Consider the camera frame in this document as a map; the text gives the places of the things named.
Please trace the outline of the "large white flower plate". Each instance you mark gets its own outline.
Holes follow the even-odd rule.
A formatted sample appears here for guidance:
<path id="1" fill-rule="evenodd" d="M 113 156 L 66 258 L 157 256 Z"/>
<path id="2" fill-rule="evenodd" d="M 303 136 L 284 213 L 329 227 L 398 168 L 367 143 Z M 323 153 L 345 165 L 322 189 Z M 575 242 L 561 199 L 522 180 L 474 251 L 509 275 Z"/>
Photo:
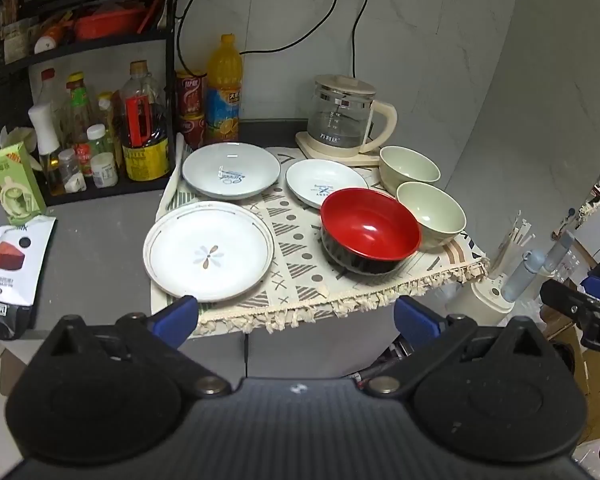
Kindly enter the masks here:
<path id="1" fill-rule="evenodd" d="M 205 304 L 253 289 L 268 274 L 274 254 L 274 238 L 263 220 L 215 200 L 168 212 L 143 244 L 151 281 L 174 298 L 193 296 Z"/>

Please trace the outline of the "pale green bowl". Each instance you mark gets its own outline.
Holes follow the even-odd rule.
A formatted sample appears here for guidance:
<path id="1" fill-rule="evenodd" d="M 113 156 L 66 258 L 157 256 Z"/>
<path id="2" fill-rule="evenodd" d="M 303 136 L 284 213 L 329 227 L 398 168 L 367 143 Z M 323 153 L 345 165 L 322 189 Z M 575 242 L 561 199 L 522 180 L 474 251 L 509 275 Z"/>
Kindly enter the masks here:
<path id="1" fill-rule="evenodd" d="M 424 252 L 448 244 L 466 228 L 464 209 L 440 188 L 422 182 L 405 182 L 396 189 L 396 200 L 411 211 L 422 231 Z"/>
<path id="2" fill-rule="evenodd" d="M 430 158 L 410 148 L 384 146 L 379 152 L 379 175 L 382 186 L 394 195 L 405 182 L 438 182 L 441 171 Z"/>

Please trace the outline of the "red and black bowl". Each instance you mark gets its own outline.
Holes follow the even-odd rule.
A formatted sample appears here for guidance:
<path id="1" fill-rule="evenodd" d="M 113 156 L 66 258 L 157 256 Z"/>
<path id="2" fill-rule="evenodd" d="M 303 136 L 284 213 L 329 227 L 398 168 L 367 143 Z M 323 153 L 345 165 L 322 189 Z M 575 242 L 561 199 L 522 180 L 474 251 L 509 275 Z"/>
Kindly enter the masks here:
<path id="1" fill-rule="evenodd" d="M 327 255 L 360 275 L 393 274 L 422 242 L 422 230 L 411 211 L 369 188 L 333 192 L 322 203 L 320 217 Z"/>

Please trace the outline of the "white plate blue logo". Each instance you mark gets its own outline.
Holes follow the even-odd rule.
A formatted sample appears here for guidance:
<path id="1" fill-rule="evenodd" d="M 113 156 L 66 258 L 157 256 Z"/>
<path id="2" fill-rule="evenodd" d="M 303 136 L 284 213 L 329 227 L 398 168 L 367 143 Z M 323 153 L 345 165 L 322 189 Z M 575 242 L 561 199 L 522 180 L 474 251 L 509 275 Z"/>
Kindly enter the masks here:
<path id="1" fill-rule="evenodd" d="M 320 209 L 333 192 L 345 188 L 367 188 L 365 179 L 339 162 L 306 159 L 295 162 L 286 171 L 286 183 L 300 202 Z"/>
<path id="2" fill-rule="evenodd" d="M 258 146 L 226 142 L 205 146 L 188 155 L 182 176 L 198 193 L 215 200 L 244 200 L 275 184 L 277 158 Z"/>

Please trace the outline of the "white appliance with sticks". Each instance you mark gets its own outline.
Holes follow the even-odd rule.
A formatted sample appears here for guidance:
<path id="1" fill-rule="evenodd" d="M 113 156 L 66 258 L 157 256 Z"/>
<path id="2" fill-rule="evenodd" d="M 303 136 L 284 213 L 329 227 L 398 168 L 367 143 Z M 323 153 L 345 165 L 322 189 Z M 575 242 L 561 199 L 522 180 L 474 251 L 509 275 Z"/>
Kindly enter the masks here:
<path id="1" fill-rule="evenodd" d="M 482 325 L 498 325 L 513 314 L 516 306 L 524 310 L 535 304 L 540 286 L 558 277 L 558 266 L 574 242 L 572 222 L 558 231 L 548 252 L 532 250 L 535 235 L 532 224 L 518 211 L 509 232 L 489 266 L 488 275 L 466 288 L 468 315 Z"/>

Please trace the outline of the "patterned tasselled table cloth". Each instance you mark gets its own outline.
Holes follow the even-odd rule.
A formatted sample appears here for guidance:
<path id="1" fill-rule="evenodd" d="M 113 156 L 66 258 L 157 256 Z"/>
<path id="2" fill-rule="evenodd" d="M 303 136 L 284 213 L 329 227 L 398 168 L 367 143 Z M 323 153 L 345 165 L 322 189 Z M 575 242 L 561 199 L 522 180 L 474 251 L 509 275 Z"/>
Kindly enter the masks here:
<path id="1" fill-rule="evenodd" d="M 317 210 L 300 202 L 286 183 L 286 171 L 300 162 L 301 153 L 295 148 L 265 150 L 280 163 L 277 182 L 244 200 L 215 200 L 184 180 L 183 162 L 194 151 L 184 140 L 176 141 L 176 167 L 163 192 L 156 221 L 176 208 L 203 200 L 234 204 L 264 221 L 275 248 L 268 274 L 253 289 L 215 304 L 197 300 L 195 336 L 250 333 L 256 328 L 273 333 L 330 316 L 342 318 L 352 312 L 376 310 L 402 294 L 422 296 L 449 282 L 465 283 L 486 275 L 488 258 L 465 232 L 429 252 L 419 249 L 393 274 L 358 275 L 338 266 L 322 245 Z M 158 313 L 175 299 L 151 281 L 152 312 Z"/>

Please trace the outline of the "white snack pouch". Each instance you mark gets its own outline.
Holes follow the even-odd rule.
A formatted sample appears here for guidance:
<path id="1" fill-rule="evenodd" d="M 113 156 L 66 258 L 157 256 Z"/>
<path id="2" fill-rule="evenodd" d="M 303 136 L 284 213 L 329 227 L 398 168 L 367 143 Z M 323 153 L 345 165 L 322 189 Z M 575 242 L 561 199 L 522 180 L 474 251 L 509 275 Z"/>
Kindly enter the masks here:
<path id="1" fill-rule="evenodd" d="M 56 219 L 0 226 L 0 340 L 19 339 L 36 317 L 36 292 Z"/>

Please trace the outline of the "metal-lid spice shaker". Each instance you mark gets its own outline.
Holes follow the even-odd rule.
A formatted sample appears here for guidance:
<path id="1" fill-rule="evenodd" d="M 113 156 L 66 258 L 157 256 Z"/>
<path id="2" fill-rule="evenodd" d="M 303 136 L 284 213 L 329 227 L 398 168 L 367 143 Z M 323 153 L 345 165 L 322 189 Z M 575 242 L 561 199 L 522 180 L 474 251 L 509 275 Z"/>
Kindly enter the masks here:
<path id="1" fill-rule="evenodd" d="M 59 170 L 62 184 L 67 193 L 79 193 L 86 190 L 84 175 L 80 169 L 76 153 L 66 148 L 58 154 Z"/>

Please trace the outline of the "large soy sauce bottle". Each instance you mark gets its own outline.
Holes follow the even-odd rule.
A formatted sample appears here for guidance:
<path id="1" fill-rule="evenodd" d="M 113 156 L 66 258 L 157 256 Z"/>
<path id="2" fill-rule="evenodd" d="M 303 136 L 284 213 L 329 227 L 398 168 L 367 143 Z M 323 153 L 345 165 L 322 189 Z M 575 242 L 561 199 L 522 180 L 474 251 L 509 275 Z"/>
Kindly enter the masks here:
<path id="1" fill-rule="evenodd" d="M 170 170 L 166 108 L 146 60 L 130 64 L 130 78 L 120 90 L 120 99 L 126 173 L 136 182 L 165 176 Z"/>

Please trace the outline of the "small white-lid jar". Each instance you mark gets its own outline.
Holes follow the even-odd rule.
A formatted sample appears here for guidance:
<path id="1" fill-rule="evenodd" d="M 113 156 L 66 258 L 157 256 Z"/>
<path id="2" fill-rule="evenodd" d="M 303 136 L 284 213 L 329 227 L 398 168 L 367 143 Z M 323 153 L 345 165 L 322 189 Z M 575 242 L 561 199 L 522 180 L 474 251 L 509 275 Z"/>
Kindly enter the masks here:
<path id="1" fill-rule="evenodd" d="M 112 188 L 118 183 L 114 154 L 102 152 L 91 158 L 91 170 L 96 188 Z"/>

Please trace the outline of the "green carton box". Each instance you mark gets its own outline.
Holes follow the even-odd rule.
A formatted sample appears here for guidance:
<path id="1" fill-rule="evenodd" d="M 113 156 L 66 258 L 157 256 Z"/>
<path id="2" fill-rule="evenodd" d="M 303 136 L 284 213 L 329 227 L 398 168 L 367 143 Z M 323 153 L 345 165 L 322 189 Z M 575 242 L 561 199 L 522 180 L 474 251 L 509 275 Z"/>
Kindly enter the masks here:
<path id="1" fill-rule="evenodd" d="M 0 204 L 13 226 L 22 226 L 46 205 L 23 142 L 0 149 Z"/>

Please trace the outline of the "lower red drink can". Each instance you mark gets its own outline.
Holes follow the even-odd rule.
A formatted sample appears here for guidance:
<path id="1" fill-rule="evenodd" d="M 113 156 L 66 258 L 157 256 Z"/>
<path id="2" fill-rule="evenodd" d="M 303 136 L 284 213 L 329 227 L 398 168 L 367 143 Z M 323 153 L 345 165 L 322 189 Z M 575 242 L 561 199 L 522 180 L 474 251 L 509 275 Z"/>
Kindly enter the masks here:
<path id="1" fill-rule="evenodd" d="M 206 118 L 204 114 L 187 114 L 180 117 L 181 134 L 191 148 L 204 145 Z"/>

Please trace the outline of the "red drink can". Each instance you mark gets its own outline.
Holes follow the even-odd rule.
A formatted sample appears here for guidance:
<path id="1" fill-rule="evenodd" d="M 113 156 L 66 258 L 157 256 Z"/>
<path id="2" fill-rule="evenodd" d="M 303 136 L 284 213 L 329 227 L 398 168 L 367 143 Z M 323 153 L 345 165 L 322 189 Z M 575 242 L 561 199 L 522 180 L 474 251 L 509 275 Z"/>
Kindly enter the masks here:
<path id="1" fill-rule="evenodd" d="M 204 145 L 206 118 L 204 114 L 187 114 L 180 117 L 181 134 L 191 148 Z"/>
<path id="2" fill-rule="evenodd" d="M 204 112 L 204 80 L 206 74 L 201 70 L 189 73 L 187 70 L 176 72 L 176 96 L 178 112 L 182 116 L 199 116 Z"/>

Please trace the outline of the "cream kettle base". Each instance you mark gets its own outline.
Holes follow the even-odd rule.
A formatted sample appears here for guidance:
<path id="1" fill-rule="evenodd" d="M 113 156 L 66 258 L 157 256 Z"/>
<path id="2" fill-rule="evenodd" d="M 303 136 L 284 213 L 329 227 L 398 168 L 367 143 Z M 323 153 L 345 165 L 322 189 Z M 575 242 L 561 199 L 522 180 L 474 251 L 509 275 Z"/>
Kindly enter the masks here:
<path id="1" fill-rule="evenodd" d="M 294 140 L 296 140 L 298 148 L 300 148 L 300 151 L 302 151 L 302 154 L 307 159 L 331 160 L 332 162 L 339 162 L 344 166 L 356 168 L 379 166 L 380 157 L 378 153 L 348 154 L 346 150 L 336 150 L 336 148 L 333 150 L 329 148 L 327 153 L 322 153 L 316 149 L 317 144 L 306 131 L 297 132 Z"/>

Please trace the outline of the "green label sauce bottle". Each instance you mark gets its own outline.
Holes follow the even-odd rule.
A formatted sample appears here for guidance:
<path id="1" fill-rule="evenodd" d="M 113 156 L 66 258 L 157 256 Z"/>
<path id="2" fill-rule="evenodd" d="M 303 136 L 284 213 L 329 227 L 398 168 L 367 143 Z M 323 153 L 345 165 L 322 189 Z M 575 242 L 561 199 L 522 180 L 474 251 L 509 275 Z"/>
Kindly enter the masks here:
<path id="1" fill-rule="evenodd" d="M 84 84 L 84 73 L 71 74 L 67 79 L 66 88 L 69 92 L 69 122 L 74 152 L 82 174 L 84 177 L 90 178 L 93 173 L 87 129 L 94 125 L 94 114 L 90 96 Z"/>

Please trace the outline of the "white cap oil sprayer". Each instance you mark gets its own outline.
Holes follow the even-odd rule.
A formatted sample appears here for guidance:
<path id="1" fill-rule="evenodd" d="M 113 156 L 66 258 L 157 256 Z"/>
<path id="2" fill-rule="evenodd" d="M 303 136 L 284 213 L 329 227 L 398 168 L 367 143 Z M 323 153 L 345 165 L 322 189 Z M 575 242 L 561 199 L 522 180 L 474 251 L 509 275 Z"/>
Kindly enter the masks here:
<path id="1" fill-rule="evenodd" d="M 60 173 L 60 143 L 50 103 L 32 106 L 28 114 L 36 134 L 40 164 L 50 195 L 62 195 L 66 190 Z"/>

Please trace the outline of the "upper red drink can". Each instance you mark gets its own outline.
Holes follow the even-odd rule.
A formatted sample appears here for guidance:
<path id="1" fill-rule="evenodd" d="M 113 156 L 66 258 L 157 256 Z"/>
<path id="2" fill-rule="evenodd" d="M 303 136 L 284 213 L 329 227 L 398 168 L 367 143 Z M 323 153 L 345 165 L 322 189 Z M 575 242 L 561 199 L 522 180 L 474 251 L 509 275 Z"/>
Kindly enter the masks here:
<path id="1" fill-rule="evenodd" d="M 187 70 L 176 72 L 176 96 L 178 112 L 182 116 L 199 116 L 204 112 L 204 80 L 206 74 L 201 70 L 189 73 Z"/>

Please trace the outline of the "clear red-cap bottle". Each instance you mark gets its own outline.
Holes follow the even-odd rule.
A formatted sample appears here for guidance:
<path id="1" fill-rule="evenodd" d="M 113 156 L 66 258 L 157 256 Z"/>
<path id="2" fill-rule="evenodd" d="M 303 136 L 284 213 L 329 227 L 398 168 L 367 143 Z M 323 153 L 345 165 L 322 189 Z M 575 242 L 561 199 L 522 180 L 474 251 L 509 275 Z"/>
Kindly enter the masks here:
<path id="1" fill-rule="evenodd" d="M 56 70 L 46 68 L 41 72 L 41 87 L 34 98 L 35 105 L 50 104 L 52 110 L 58 112 L 62 107 L 62 95 L 59 92 Z"/>

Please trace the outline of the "orange juice bottle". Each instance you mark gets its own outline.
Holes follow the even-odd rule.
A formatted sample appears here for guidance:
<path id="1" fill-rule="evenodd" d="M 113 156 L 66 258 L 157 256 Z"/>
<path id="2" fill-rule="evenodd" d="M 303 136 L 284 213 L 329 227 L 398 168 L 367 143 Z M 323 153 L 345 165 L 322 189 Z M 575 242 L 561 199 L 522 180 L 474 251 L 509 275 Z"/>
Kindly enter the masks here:
<path id="1" fill-rule="evenodd" d="M 224 34 L 207 63 L 205 144 L 238 140 L 240 92 L 242 58 L 235 35 Z"/>

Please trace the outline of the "red pot on shelf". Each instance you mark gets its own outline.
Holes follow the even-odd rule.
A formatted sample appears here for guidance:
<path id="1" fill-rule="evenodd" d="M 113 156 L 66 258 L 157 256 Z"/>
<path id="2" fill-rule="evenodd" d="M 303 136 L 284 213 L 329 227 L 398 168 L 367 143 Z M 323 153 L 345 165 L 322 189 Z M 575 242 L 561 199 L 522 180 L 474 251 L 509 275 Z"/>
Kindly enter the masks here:
<path id="1" fill-rule="evenodd" d="M 145 16 L 144 8 L 121 8 L 94 13 L 76 21 L 74 36 L 78 41 L 86 41 L 134 35 L 143 23 Z"/>

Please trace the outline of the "black metal shelf rack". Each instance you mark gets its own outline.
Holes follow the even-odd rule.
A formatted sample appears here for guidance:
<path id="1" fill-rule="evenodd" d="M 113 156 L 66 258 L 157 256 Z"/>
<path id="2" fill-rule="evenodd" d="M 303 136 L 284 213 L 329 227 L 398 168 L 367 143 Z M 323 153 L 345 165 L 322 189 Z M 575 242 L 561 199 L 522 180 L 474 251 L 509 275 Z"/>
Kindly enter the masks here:
<path id="1" fill-rule="evenodd" d="M 161 41 L 164 44 L 164 83 L 160 88 L 162 104 L 166 108 L 166 133 L 169 140 L 169 172 L 153 181 L 136 182 L 126 173 L 123 146 L 123 170 L 121 180 L 112 188 L 100 190 L 90 184 L 86 191 L 73 195 L 73 200 L 92 200 L 97 197 L 133 194 L 164 188 L 175 166 L 176 117 L 175 47 L 176 47 L 176 4 L 178 0 L 0 0 L 0 124 L 5 128 L 30 124 L 27 111 L 33 104 L 30 67 L 44 62 L 66 58 L 82 52 L 93 51 L 98 58 L 84 67 L 84 73 L 101 70 L 108 65 L 120 74 L 125 62 L 115 56 L 123 46 L 139 48 L 142 44 Z M 121 8 L 144 8 L 146 16 L 137 33 L 128 36 L 113 36 L 102 39 L 78 41 L 74 36 L 74 25 L 79 18 L 94 13 L 119 10 Z M 35 52 L 27 48 L 23 55 L 13 60 L 7 52 L 9 26 L 27 21 L 38 32 L 60 26 L 64 31 L 56 47 Z"/>

